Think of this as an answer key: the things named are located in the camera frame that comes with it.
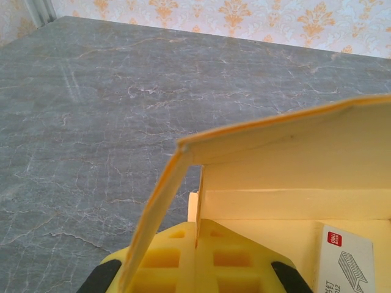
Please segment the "black plastic part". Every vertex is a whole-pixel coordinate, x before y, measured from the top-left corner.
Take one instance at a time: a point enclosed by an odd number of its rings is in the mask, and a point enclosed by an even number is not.
[[[313,293],[296,269],[279,261],[272,262],[271,266],[287,293]]]
[[[77,293],[106,293],[121,264],[118,259],[100,264],[94,268]]]

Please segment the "gray marble countertop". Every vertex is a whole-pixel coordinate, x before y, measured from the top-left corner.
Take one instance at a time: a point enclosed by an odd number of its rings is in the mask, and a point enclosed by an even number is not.
[[[175,139],[390,89],[387,59],[81,18],[1,48],[0,292],[76,292],[129,244]]]

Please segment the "red logo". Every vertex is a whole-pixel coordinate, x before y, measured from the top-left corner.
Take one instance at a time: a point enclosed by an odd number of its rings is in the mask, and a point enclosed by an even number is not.
[[[327,234],[327,242],[341,247],[342,246],[342,236],[330,231]]]

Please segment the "wall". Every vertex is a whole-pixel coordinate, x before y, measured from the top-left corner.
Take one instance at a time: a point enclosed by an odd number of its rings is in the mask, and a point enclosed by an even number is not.
[[[0,0],[0,46],[36,29],[23,0]]]
[[[391,0],[52,0],[58,16],[391,57]]]

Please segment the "open box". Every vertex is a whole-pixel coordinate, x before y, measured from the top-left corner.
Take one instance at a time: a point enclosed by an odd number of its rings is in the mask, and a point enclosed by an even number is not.
[[[391,292],[391,96],[219,128],[178,142],[127,251],[131,280],[190,165],[189,220],[211,219],[290,258],[309,285],[322,223],[373,241],[376,292]]]

